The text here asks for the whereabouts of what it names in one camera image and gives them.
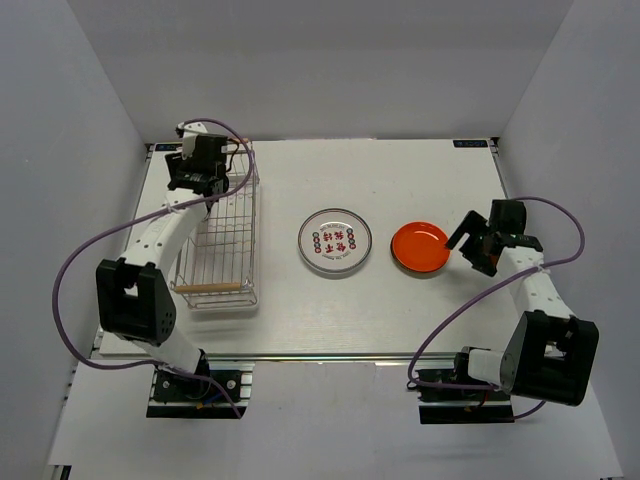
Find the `orange plate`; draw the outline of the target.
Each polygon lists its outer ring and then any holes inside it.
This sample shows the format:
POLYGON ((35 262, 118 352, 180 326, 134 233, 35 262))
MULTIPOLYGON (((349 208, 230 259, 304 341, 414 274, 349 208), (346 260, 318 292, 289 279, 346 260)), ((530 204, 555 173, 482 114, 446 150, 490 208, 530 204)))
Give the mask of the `orange plate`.
POLYGON ((449 260, 450 250, 445 247, 447 240, 446 233, 438 226, 416 221, 400 227, 390 245, 407 268, 433 273, 449 260))

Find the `white plate red characters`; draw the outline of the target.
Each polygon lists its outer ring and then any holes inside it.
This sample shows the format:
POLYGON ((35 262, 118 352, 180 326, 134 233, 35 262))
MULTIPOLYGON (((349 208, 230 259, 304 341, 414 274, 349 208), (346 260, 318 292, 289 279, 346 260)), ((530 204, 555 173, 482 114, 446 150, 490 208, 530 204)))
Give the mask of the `white plate red characters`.
POLYGON ((310 215, 301 225, 299 254, 318 268, 339 270, 357 265, 372 250, 369 225, 356 213, 328 208, 310 215))

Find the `teal blue patterned plate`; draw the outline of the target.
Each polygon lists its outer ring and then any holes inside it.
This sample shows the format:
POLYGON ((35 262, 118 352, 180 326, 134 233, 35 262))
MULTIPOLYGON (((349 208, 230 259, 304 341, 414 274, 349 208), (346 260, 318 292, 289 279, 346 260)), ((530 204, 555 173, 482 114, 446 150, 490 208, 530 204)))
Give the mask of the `teal blue patterned plate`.
POLYGON ((428 277, 429 275, 431 275, 432 272, 423 272, 423 271, 413 270, 403 265, 395 255, 392 245, 390 245, 389 251, 390 251, 390 257, 393 261, 393 264, 404 274, 410 275, 416 278, 428 277))

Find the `white plate green red rim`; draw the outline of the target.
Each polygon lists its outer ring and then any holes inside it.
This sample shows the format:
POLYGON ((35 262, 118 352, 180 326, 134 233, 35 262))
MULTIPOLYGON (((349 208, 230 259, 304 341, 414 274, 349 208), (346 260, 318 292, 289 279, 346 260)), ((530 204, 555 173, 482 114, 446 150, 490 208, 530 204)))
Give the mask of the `white plate green red rim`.
POLYGON ((330 279, 330 280, 344 279, 344 278, 348 278, 350 276, 355 275, 369 263, 369 259, 370 259, 370 257, 367 256, 357 265, 351 266, 349 268, 339 269, 339 270, 331 270, 331 269, 318 268, 313 263, 308 262, 307 259, 301 254, 299 254, 298 257, 301 261, 301 264, 309 272, 321 278, 330 279))

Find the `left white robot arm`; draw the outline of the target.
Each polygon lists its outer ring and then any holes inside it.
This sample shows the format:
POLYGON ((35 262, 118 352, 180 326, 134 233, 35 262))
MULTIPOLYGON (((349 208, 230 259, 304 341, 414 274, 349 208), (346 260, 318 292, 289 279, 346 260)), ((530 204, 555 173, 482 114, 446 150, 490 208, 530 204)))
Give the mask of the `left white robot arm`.
POLYGON ((179 331, 166 276, 187 238, 211 209, 207 198, 228 191, 226 146, 221 135, 183 139, 182 150, 165 156, 170 179, 161 215, 116 260, 96 269, 102 329, 143 349, 154 360, 180 370, 177 387, 199 399, 211 387, 202 352, 179 331))

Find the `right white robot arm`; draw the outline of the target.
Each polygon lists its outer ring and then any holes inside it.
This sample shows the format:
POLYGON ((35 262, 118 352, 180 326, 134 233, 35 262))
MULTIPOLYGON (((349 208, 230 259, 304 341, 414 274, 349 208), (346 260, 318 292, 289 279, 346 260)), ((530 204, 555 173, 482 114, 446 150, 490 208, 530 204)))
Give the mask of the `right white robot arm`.
POLYGON ((504 349, 466 347, 456 355, 452 388, 466 399, 491 386, 577 406, 586 394, 599 331, 560 297, 540 241, 525 232, 526 220, 523 202, 495 200, 488 217, 469 211, 445 244, 458 248, 476 271, 501 276, 520 315, 504 349))

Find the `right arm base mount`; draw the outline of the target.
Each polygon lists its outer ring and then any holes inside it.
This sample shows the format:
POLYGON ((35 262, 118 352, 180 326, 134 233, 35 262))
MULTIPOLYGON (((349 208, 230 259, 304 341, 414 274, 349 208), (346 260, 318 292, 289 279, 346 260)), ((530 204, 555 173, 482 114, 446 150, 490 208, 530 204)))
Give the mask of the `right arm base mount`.
POLYGON ((430 388, 407 382, 418 394, 421 425, 469 425, 514 423, 509 395, 494 390, 430 388))

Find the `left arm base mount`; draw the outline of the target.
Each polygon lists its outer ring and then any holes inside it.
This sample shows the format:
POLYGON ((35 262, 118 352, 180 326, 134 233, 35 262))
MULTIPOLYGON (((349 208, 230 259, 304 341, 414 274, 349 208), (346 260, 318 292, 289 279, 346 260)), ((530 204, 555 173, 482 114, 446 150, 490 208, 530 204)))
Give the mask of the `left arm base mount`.
POLYGON ((241 418, 250 399, 253 366, 210 362, 209 369, 211 378, 219 387, 156 370, 146 417, 181 420, 241 418))

